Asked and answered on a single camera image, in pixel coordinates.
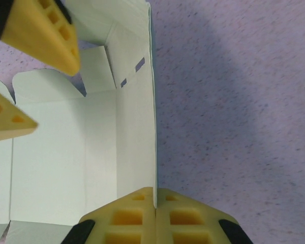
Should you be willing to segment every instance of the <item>speckled countertop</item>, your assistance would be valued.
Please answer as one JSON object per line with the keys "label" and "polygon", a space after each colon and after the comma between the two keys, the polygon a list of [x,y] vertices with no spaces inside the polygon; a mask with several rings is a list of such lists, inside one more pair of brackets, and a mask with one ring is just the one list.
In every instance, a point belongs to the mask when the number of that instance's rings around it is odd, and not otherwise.
{"label": "speckled countertop", "polygon": [[[160,186],[305,244],[305,0],[150,2]],[[12,73],[43,66],[1,45]]]}

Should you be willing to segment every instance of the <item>open box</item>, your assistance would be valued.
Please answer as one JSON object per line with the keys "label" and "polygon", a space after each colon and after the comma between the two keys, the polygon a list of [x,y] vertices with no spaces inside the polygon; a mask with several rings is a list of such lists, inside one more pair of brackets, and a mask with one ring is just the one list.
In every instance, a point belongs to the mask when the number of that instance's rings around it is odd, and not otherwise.
{"label": "open box", "polygon": [[[150,5],[67,0],[66,7],[79,38],[105,46],[80,52],[85,97],[55,70],[13,78],[16,105],[39,127],[0,141],[7,244],[60,243],[84,214],[157,185]],[[0,93],[12,100],[1,82]]]}

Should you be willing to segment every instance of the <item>cardboard box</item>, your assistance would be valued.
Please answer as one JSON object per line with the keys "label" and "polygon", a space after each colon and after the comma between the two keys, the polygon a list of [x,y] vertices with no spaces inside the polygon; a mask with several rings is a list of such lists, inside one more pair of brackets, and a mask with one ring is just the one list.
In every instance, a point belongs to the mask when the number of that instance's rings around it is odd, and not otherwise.
{"label": "cardboard box", "polygon": [[[16,105],[39,127],[0,141],[0,238],[11,221],[7,244],[60,243],[84,214],[156,189],[150,5],[67,0],[66,7],[79,38],[105,46],[81,51],[85,97],[55,70],[13,78]],[[0,92],[12,99],[2,83]]]}

